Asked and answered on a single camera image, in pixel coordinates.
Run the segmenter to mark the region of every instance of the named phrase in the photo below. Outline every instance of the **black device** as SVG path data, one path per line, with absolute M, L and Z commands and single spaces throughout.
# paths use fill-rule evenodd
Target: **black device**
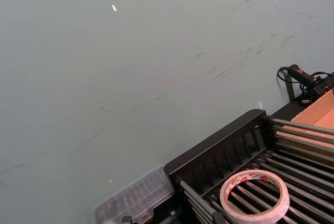
M 288 75 L 297 81 L 290 81 L 282 78 L 280 73 L 287 71 Z M 315 72 L 313 74 L 308 74 L 303 71 L 298 65 L 293 64 L 290 67 L 281 67 L 277 71 L 277 77 L 286 83 L 299 83 L 300 89 L 302 91 L 302 102 L 312 103 L 324 95 L 328 90 L 332 89 L 332 84 L 327 80 L 320 77 L 320 75 L 325 74 L 334 79 L 333 74 L 325 72 Z
M 300 143 L 298 136 L 325 141 L 319 135 L 301 132 L 302 129 L 324 131 L 266 116 L 263 110 L 251 110 L 169 162 L 164 170 L 185 214 L 195 216 L 202 224 L 236 224 L 222 209 L 219 189 L 237 172 L 262 169 L 281 177 L 289 190 L 290 207 L 278 223 L 333 224 L 332 152 L 321 145 Z M 280 197 L 273 187 L 258 181 L 235 188 L 229 201 L 246 214 L 266 211 Z

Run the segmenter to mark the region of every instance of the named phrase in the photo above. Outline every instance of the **black plastic frame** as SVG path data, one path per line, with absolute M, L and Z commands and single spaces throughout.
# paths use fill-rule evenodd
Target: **black plastic frame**
M 257 152 L 252 153 L 249 159 L 241 161 L 239 166 L 230 167 L 230 172 L 226 174 L 226 176 L 222 176 L 223 178 L 220 181 L 213 183 L 210 190 L 214 189 L 218 184 L 226 179 L 227 176 L 230 176 L 232 173 L 241 170 L 245 165 L 247 165 L 248 162 L 258 157 L 258 155 L 266 149 L 269 143 L 271 143 L 271 141 L 267 138 L 268 135 L 266 134 L 265 130 L 266 122 L 263 120 L 264 116 L 266 116 L 266 112 L 264 110 L 250 110 L 187 152 L 169 162 L 164 167 L 164 170 L 174 188 L 177 190 L 178 183 L 183 180 L 185 176 L 191 174 L 197 167 L 203 166 L 206 160 L 214 157 L 219 151 L 234 146 L 236 140 L 243 138 L 243 136 L 247 133 L 251 133 L 254 137 Z M 264 147 L 260 147 L 259 143 L 257 143 L 257 137 L 254 134 L 255 129 L 259 130 L 265 145 Z M 203 196 L 210 190 L 198 193 Z

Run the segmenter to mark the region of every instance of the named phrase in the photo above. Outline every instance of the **tape roll core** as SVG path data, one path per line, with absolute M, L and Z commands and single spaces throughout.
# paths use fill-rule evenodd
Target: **tape roll core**
M 228 203 L 232 188 L 247 180 L 263 180 L 274 184 L 280 191 L 280 198 L 272 209 L 260 214 L 247 215 L 234 210 Z M 287 186 L 276 174 L 264 170 L 246 170 L 228 178 L 220 190 L 220 202 L 228 217 L 238 224 L 273 224 L 288 211 L 290 198 Z

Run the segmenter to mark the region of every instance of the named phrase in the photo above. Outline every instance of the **metal rod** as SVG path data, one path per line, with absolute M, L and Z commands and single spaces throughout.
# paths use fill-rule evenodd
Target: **metal rod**
M 249 192 L 248 190 L 242 188 L 242 187 L 238 187 L 240 190 L 242 189 L 243 193 L 246 194 L 248 197 L 254 199 L 255 201 L 259 202 L 261 205 L 265 204 L 269 207 L 267 207 L 267 209 L 272 208 L 269 204 L 267 204 L 266 202 L 264 202 L 263 200 L 261 200 L 260 198 L 258 198 L 257 196 L 255 196 L 254 194 L 252 194 L 251 192 Z M 303 214 L 302 212 L 300 212 L 299 210 L 295 209 L 294 207 L 289 206 L 289 211 L 291 211 L 292 213 L 294 213 L 295 215 L 297 215 L 298 217 L 307 220 L 308 223 L 312 223 L 312 224 L 320 224 L 318 223 L 316 220 L 310 218 L 309 216 Z
M 332 210 L 333 213 L 334 213 L 334 205 L 333 205 L 333 204 L 330 204 L 330 203 L 328 203 L 327 201 L 324 201 L 323 199 L 321 199 L 321 198 L 319 198 L 319 197 L 317 197 L 317 196 L 315 196 L 315 195 L 313 195 L 313 194 L 310 194 L 310 193 L 308 193 L 308 192 L 306 192 L 306 191 L 304 191 L 304 190 L 302 190 L 302 189 L 300 189 L 300 188 L 298 188 L 298 187 L 296 187 L 296 186 L 294 186 L 294 185 L 292 185 L 292 184 L 290 184 L 290 183 L 288 183 L 288 182 L 286 182 L 285 184 L 286 184 L 287 187 L 288 187 L 289 189 L 291 189 L 292 191 L 294 191 L 294 192 L 296 192 L 296 193 L 298 193 L 298 194 L 300 194 L 300 195 L 302 195 L 302 196 L 304 196 L 304 197 L 307 197 L 307 198 L 313 200 L 313 201 L 316 202 L 316 203 L 321 204 L 322 206 L 324 206 L 324 207 L 326 207 L 326 208 Z
M 306 150 L 306 149 L 303 149 L 303 148 L 300 148 L 300 147 L 294 147 L 294 146 L 291 146 L 291 145 L 288 145 L 288 144 L 285 144 L 285 143 L 280 143 L 280 142 L 277 142 L 276 145 L 278 145 L 280 147 L 283 147 L 283 148 L 286 148 L 286 149 L 289 149 L 289 150 L 302 152 L 306 155 L 311 155 L 311 156 L 314 156 L 316 158 L 320 158 L 320 159 L 323 159 L 323 160 L 334 162 L 334 159 L 329 157 L 329 156 L 321 155 L 321 154 L 318 154 L 317 152 L 312 152 L 312 151 L 309 151 L 309 150 Z
M 254 129 L 251 130 L 251 133 L 252 133 L 252 137 L 253 137 L 256 149 L 260 152 L 260 150 L 261 150 L 260 143 L 259 143 L 259 141 L 258 141 L 258 139 L 256 137 Z
M 315 167 L 306 165 L 306 164 L 301 163 L 301 162 L 299 162 L 299 161 L 295 161 L 295 160 L 292 160 L 292 159 L 290 159 L 290 158 L 287 158 L 287 157 L 284 157 L 284 156 L 281 156 L 281 155 L 278 155 L 278 154 L 273 154 L 272 156 L 273 156 L 273 157 L 276 157 L 276 158 L 279 158 L 280 160 L 284 160 L 284 161 L 293 163 L 293 164 L 298 165 L 298 166 L 300 166 L 300 167 L 302 167 L 302 168 L 311 170 L 311 171 L 313 171 L 313 172 L 315 172 L 315 173 L 322 174 L 322 175 L 324 175 L 324 176 L 326 176 L 326 177 L 329 177 L 329 178 L 331 178 L 331 179 L 334 180 L 334 174 L 332 174 L 332 173 L 325 172 L 325 171 L 323 171 L 323 170 L 321 170 L 321 169 L 318 169 L 318 168 L 315 168 Z
M 283 124 L 283 125 L 287 125 L 287 126 L 293 126 L 293 127 L 296 127 L 296 128 L 310 130 L 310 131 L 313 131 L 313 132 L 334 135 L 334 130 L 329 129 L 329 128 L 324 128 L 324 127 L 319 127 L 319 126 L 311 126 L 311 125 L 306 125 L 306 124 L 302 124 L 302 123 L 284 121 L 284 120 L 280 120 L 280 119 L 272 119 L 272 121 L 274 123 L 279 123 L 279 124 Z
M 192 209 L 193 209 L 193 210 L 196 210 L 196 212 L 197 212 L 200 216 L 202 216 L 203 219 L 206 220 L 208 223 L 211 223 L 211 222 L 212 222 L 212 219 L 210 220 L 204 213 L 202 213 L 202 212 L 200 211 L 200 209 L 199 209 L 198 207 L 192 205 Z
M 189 195 L 191 195 L 195 201 L 197 201 L 211 216 L 214 212 L 214 209 L 202 198 L 200 197 L 195 190 L 193 190 L 187 183 L 184 181 L 180 182 L 180 186 L 183 187 Z
M 203 224 L 210 224 L 210 222 L 207 222 L 207 221 L 203 218 L 203 216 L 200 215 L 200 213 L 198 213 L 198 212 L 196 211 L 196 209 L 193 208 L 193 211 L 195 212 L 196 217 L 199 218 L 200 221 L 201 221 Z
M 222 212 L 223 214 L 224 214 L 224 220 L 225 220 L 225 222 L 226 222 L 226 224 L 236 224 L 234 221 L 232 221 L 232 220 L 226 220 L 226 218 L 228 218 L 227 216 L 226 216 L 226 212 L 225 212 L 225 210 L 217 203 L 217 202 L 215 202 L 215 201 L 211 201 L 211 204 L 213 205 L 213 207 L 217 210 L 217 211 L 219 211 L 219 212 Z
M 208 219 L 211 219 L 212 220 L 212 215 L 210 215 L 204 208 L 203 206 L 198 203 L 194 198 L 192 198 L 191 195 L 189 195 L 187 192 L 184 192 L 184 194 L 188 197 L 188 201 L 189 203 L 192 205 L 192 206 L 196 206 L 201 213 L 203 213 L 204 215 L 207 216 Z
M 334 168 L 333 168 L 333 167 L 328 166 L 328 165 L 326 165 L 326 164 L 323 164 L 323 163 L 321 163 L 321 162 L 314 161 L 314 160 L 310 160 L 310 159 L 307 159 L 307 158 L 305 158 L 305 157 L 303 157 L 303 156 L 295 155 L 295 154 L 293 154 L 293 153 L 291 153 L 291 152 L 288 152 L 288 151 L 285 151 L 285 150 L 279 150 L 279 151 L 282 152 L 282 153 L 284 153 L 284 154 L 286 154 L 286 155 L 290 155 L 290 156 L 292 156 L 292 157 L 295 157 L 295 158 L 302 159 L 302 160 L 305 160 L 305 161 L 307 161 L 307 162 L 310 162 L 310 163 L 312 163 L 312 164 L 314 164 L 314 165 L 321 166 L 321 167 L 323 167 L 323 168 L 325 168 L 325 169 L 333 170 L 333 172 L 334 172 Z
M 232 202 L 228 201 L 229 205 L 236 211 L 244 213 L 240 208 L 238 208 L 237 206 L 235 206 Z
M 231 192 L 231 196 L 235 198 L 236 201 L 240 202 L 242 205 L 244 205 L 246 208 L 248 208 L 250 211 L 252 211 L 254 214 L 258 214 L 261 211 L 254 207 L 251 203 L 243 199 L 241 196 L 237 195 L 234 192 Z
M 250 183 L 249 181 L 247 181 L 246 185 L 251 187 L 253 190 L 257 191 L 258 193 L 263 194 L 265 197 L 272 200 L 273 202 L 276 203 L 278 201 L 278 199 L 276 197 L 274 197 L 273 195 L 271 195 L 271 194 L 267 193 L 266 191 L 262 190 L 261 188 L 254 185 L 253 183 Z M 288 224 L 298 224 L 297 222 L 295 222 L 294 220 L 292 220 L 291 218 L 289 218 L 286 215 L 283 216 L 283 220 L 285 220 Z
M 280 126 L 273 126 L 272 128 L 276 131 L 280 131 L 280 132 L 283 132 L 283 133 L 293 134 L 293 135 L 296 135 L 296 136 L 299 136 L 299 137 L 304 137 L 304 138 L 318 140 L 320 142 L 334 144 L 334 139 L 332 139 L 332 138 L 321 137 L 321 136 L 314 135 L 314 134 L 303 133 L 303 132 L 295 131 L 295 130 L 292 130 L 292 129 L 280 127 Z
M 289 179 L 291 181 L 299 183 L 300 185 L 309 188 L 311 191 L 316 191 L 316 192 L 318 192 L 318 193 L 320 193 L 322 195 L 325 195 L 325 196 L 327 196 L 327 197 L 329 197 L 331 199 L 334 199 L 334 194 L 333 193 L 328 192 L 326 190 L 323 190 L 322 188 L 320 188 L 318 186 L 315 186 L 315 185 L 313 185 L 311 183 L 303 181 L 303 180 L 301 180 L 301 179 L 299 179 L 299 178 L 297 178 L 297 177 L 295 177 L 293 175 L 290 175 L 288 173 L 285 173 L 285 172 L 283 172 L 283 171 L 281 171 L 279 169 L 273 168 L 273 167 L 271 167 L 271 166 L 269 166 L 269 165 L 267 165 L 267 164 L 265 164 L 263 162 L 261 163 L 260 166 L 263 167 L 263 168 L 265 168 L 265 169 L 267 169 L 267 170 L 269 170 L 269 171 L 271 171 L 271 172 L 274 172 L 277 175 L 280 175 L 280 176 L 285 177 L 285 178 L 287 178 L 287 179 Z
M 291 142 L 296 142 L 296 143 L 299 143 L 299 144 L 303 144 L 305 146 L 309 146 L 309 147 L 313 147 L 313 148 L 318 148 L 319 150 L 326 151 L 326 152 L 331 152 L 331 153 L 334 154 L 334 150 L 331 149 L 331 148 L 328 148 L 328 147 L 324 147 L 324 146 L 321 146 L 321 145 L 317 145 L 317 144 L 305 142 L 305 141 L 300 140 L 300 139 L 295 139 L 295 138 L 284 136 L 284 135 L 280 135 L 280 134 L 275 134 L 275 137 L 278 138 L 278 139 L 285 139 L 285 140 L 289 140 Z
M 246 148 L 246 152 L 247 152 L 248 157 L 251 158 L 251 157 L 252 157 L 252 154 L 251 154 L 251 151 L 249 150 L 248 144 L 247 144 L 247 142 L 246 142 L 245 135 L 242 136 L 242 141 L 243 141 L 243 143 L 244 143 L 244 145 L 245 145 L 245 148 Z
M 313 176 L 313 175 L 311 175 L 309 173 L 305 173 L 304 171 L 301 171 L 299 169 L 296 169 L 296 168 L 293 168 L 291 166 L 285 165 L 285 164 L 283 164 L 281 162 L 275 161 L 275 160 L 270 159 L 270 158 L 268 158 L 267 161 L 269 161 L 270 163 L 275 164 L 277 166 L 280 166 L 284 170 L 288 170 L 288 171 L 294 172 L 295 174 L 297 173 L 297 174 L 302 175 L 302 176 L 304 176 L 306 178 L 309 178 L 309 179 L 311 179 L 313 181 L 316 181 L 316 182 L 319 182 L 319 183 L 321 183 L 323 185 L 326 185 L 326 186 L 328 186 L 330 188 L 334 188 L 334 184 L 331 183 L 331 182 L 329 182 L 329 181 L 325 181 L 325 180 L 320 179 L 318 177 L 315 177 L 315 176 Z
M 273 186 L 273 185 L 271 185 L 269 183 L 264 183 L 263 181 L 259 181 L 259 183 L 261 183 L 261 185 L 263 185 L 263 186 L 265 186 L 265 187 L 267 187 L 267 188 L 269 188 L 269 189 L 271 189 L 271 190 L 279 193 L 279 190 L 275 186 Z M 253 184 L 251 182 L 248 182 L 248 181 L 246 182 L 246 184 L 249 187 L 251 187 L 252 189 L 257 190 L 258 192 L 262 193 L 267 198 L 269 198 L 269 199 L 271 199 L 271 200 L 273 200 L 275 202 L 278 201 L 278 199 L 276 197 L 274 197 L 273 195 L 271 195 L 268 192 L 264 191 L 263 189 L 259 188 L 255 184 Z M 318 215 L 320 217 L 323 217 L 324 219 L 326 219 L 327 221 L 329 221 L 329 223 L 334 223 L 334 217 L 332 217 L 332 216 L 328 215 L 327 213 L 321 211 L 320 209 L 318 209 L 318 208 L 316 208 L 316 207 L 314 207 L 314 206 L 312 206 L 312 205 L 304 202 L 303 200 L 297 198 L 296 196 L 294 196 L 292 194 L 289 194 L 289 197 L 290 197 L 290 200 L 292 200 L 293 202 L 297 203 L 298 205 L 300 205 L 300 206 L 302 206 L 302 207 L 304 207 L 306 209 L 311 210 L 314 214 L 316 214 L 316 215 Z

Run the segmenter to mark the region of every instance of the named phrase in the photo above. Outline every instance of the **roll of tape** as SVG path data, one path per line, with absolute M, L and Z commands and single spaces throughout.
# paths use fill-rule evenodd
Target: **roll of tape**
M 229 193 L 236 185 L 247 180 L 263 180 L 272 183 L 280 191 L 280 198 L 272 209 L 260 214 L 247 215 L 234 210 L 228 203 Z M 273 224 L 288 211 L 290 198 L 287 186 L 276 174 L 264 170 L 246 170 L 228 178 L 220 190 L 220 202 L 228 217 L 238 224 Z

